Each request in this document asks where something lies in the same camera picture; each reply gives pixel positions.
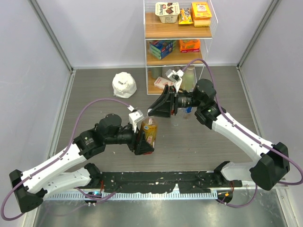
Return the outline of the small clear bottle blue cap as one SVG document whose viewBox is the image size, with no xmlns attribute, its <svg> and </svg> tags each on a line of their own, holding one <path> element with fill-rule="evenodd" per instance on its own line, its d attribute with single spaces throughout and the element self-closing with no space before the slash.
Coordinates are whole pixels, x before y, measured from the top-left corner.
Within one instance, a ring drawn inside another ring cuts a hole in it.
<svg viewBox="0 0 303 227">
<path fill-rule="evenodd" d="M 179 126 L 181 124 L 185 113 L 184 110 L 185 110 L 184 108 L 179 108 L 177 114 L 176 115 L 173 114 L 171 116 L 170 119 L 171 119 L 171 124 L 173 126 Z"/>
</svg>

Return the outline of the amber drink bottle red label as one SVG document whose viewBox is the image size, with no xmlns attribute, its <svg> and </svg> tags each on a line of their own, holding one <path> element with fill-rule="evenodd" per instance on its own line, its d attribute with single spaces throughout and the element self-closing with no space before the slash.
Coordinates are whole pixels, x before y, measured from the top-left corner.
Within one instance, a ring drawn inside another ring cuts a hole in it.
<svg viewBox="0 0 303 227">
<path fill-rule="evenodd" d="M 141 123 L 142 134 L 145 134 L 146 141 L 155 147 L 158 124 L 154 117 L 147 116 Z"/>
</svg>

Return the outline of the clear Pepsi bottle blue label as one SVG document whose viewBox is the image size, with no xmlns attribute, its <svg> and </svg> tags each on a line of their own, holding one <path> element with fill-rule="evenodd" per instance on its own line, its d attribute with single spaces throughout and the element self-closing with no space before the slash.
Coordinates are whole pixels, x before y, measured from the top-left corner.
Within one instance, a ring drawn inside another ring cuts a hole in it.
<svg viewBox="0 0 303 227">
<path fill-rule="evenodd" d="M 192 113 L 193 113 L 193 107 L 186 107 L 184 109 L 183 118 L 189 120 L 189 118 L 192 116 Z"/>
</svg>

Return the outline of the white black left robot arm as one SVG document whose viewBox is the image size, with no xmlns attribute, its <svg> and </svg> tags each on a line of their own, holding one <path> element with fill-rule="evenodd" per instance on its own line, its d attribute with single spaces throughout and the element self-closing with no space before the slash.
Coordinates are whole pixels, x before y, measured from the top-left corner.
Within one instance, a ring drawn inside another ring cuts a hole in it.
<svg viewBox="0 0 303 227">
<path fill-rule="evenodd" d="M 97 188 L 102 173 L 93 163 L 74 172 L 67 170 L 104 152 L 106 145 L 126 144 L 135 155 L 152 153 L 153 144 L 147 142 L 145 132 L 137 127 L 142 119 L 140 111 L 130 113 L 130 122 L 123 127 L 120 116 L 108 114 L 94 128 L 82 132 L 64 150 L 42 164 L 24 172 L 12 171 L 9 178 L 20 211 L 29 212 L 40 206 L 44 199 L 71 188 Z"/>
</svg>

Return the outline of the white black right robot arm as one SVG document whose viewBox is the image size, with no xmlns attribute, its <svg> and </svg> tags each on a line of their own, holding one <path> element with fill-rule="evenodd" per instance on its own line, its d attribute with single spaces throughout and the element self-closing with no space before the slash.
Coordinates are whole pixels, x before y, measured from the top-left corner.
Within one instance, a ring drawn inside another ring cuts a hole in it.
<svg viewBox="0 0 303 227">
<path fill-rule="evenodd" d="M 192 92 L 178 92 L 166 85 L 161 96 L 149 107 L 148 115 L 170 118 L 178 109 L 195 107 L 196 119 L 207 128 L 223 135 L 244 151 L 251 159 L 248 163 L 221 163 L 214 174 L 214 182 L 220 187 L 230 181 L 253 181 L 263 190 L 271 190 L 290 170 L 287 146 L 273 144 L 243 127 L 214 98 L 216 90 L 208 79 L 200 79 Z"/>
</svg>

